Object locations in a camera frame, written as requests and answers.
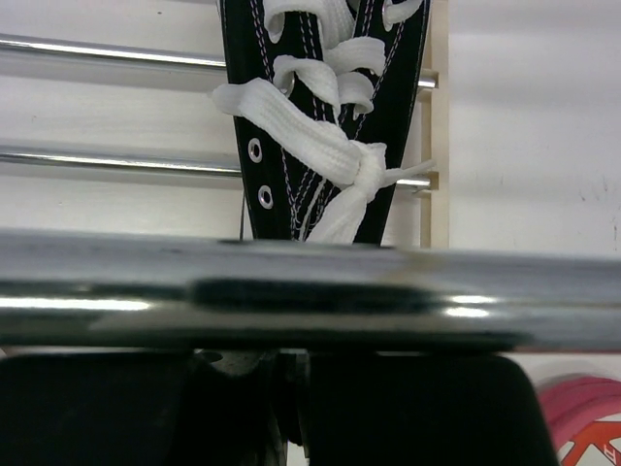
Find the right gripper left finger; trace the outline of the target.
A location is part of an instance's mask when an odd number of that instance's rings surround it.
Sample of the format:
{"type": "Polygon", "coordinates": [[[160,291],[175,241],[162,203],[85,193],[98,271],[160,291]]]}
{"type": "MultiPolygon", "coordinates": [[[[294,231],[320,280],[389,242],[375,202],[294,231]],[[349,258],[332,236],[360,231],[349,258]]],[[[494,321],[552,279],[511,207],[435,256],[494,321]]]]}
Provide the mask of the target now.
{"type": "Polygon", "coordinates": [[[5,465],[282,465],[261,370],[183,353],[22,354],[1,362],[5,465]]]}

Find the left pink kids sandal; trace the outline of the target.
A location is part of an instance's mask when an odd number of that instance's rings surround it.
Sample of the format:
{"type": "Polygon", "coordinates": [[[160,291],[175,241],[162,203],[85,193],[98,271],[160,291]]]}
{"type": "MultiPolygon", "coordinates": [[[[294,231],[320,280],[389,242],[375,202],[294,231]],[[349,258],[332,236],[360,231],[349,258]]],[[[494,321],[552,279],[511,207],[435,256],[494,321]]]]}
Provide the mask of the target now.
{"type": "Polygon", "coordinates": [[[559,463],[620,463],[620,382],[581,376],[548,383],[538,390],[559,463]]]}

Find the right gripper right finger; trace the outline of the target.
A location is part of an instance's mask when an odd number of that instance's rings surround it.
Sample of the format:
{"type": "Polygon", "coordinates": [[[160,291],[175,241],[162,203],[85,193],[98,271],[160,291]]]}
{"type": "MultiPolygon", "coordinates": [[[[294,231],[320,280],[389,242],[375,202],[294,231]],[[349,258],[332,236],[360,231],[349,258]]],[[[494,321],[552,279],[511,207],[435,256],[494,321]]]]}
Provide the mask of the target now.
{"type": "Polygon", "coordinates": [[[285,437],[312,465],[555,465],[534,387],[490,353],[315,352],[298,359],[285,437]]]}

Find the black sneaker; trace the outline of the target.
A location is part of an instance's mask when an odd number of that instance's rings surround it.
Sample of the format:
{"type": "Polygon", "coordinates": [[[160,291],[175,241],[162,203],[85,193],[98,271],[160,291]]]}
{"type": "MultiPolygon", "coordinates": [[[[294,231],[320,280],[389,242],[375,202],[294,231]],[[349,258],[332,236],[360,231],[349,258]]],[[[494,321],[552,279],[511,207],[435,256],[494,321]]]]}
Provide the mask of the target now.
{"type": "Polygon", "coordinates": [[[404,152],[427,1],[223,1],[227,78],[251,231],[260,240],[381,242],[404,152]]]}

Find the cream and chrome shoe shelf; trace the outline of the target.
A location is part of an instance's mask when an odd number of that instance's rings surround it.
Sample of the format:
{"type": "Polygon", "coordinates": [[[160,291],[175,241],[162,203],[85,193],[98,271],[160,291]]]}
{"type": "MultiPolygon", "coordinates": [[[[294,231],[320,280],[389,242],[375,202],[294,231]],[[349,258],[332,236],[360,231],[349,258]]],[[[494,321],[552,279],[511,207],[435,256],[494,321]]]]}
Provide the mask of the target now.
{"type": "Polygon", "coordinates": [[[1,235],[8,345],[620,348],[612,260],[260,240],[1,235]]]}

